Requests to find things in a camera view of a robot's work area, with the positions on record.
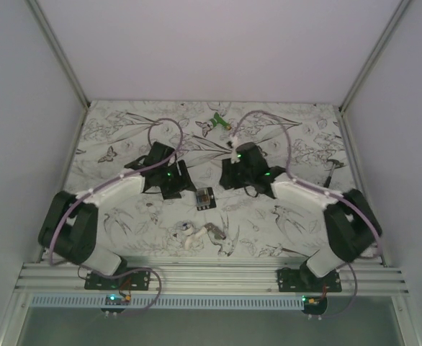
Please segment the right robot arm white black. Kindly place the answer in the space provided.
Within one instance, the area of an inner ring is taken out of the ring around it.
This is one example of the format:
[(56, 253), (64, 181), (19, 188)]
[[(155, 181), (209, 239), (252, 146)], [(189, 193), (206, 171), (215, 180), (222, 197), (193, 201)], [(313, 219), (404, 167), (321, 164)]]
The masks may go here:
[(352, 263), (372, 244), (381, 244), (382, 228), (362, 192), (330, 190), (295, 177), (288, 167), (270, 167), (253, 143), (228, 141), (230, 157), (223, 160), (220, 185), (252, 187), (259, 195), (294, 203), (324, 230), (327, 244), (310, 255), (298, 270), (301, 286), (317, 291), (336, 268)]

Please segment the black fuse box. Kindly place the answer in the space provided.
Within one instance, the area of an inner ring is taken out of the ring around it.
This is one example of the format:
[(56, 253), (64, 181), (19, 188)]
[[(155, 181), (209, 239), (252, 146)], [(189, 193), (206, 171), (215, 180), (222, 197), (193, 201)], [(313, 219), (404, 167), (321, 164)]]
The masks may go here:
[(198, 211), (216, 208), (215, 194), (211, 187), (200, 188), (195, 192), (196, 209)]

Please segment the clear plastic fuse box cover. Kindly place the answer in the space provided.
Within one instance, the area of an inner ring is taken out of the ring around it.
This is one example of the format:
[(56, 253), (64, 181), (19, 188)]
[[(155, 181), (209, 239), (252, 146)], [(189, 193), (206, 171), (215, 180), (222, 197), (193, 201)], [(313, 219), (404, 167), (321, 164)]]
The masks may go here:
[(198, 208), (206, 207), (211, 204), (210, 193), (207, 188), (198, 189), (195, 192), (196, 205)]

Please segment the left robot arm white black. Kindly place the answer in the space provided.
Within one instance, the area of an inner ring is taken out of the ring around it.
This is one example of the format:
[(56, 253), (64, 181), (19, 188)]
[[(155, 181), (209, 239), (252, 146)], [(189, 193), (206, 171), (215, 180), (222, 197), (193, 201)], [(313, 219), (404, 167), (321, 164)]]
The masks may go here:
[(38, 243), (65, 261), (98, 272), (109, 288), (117, 290), (127, 281), (125, 260), (98, 244), (99, 214), (125, 200), (160, 189), (163, 199), (177, 199), (184, 190), (196, 190), (186, 163), (176, 150), (155, 142), (148, 155), (125, 165), (114, 178), (98, 187), (72, 194), (58, 192), (50, 204), (38, 235)]

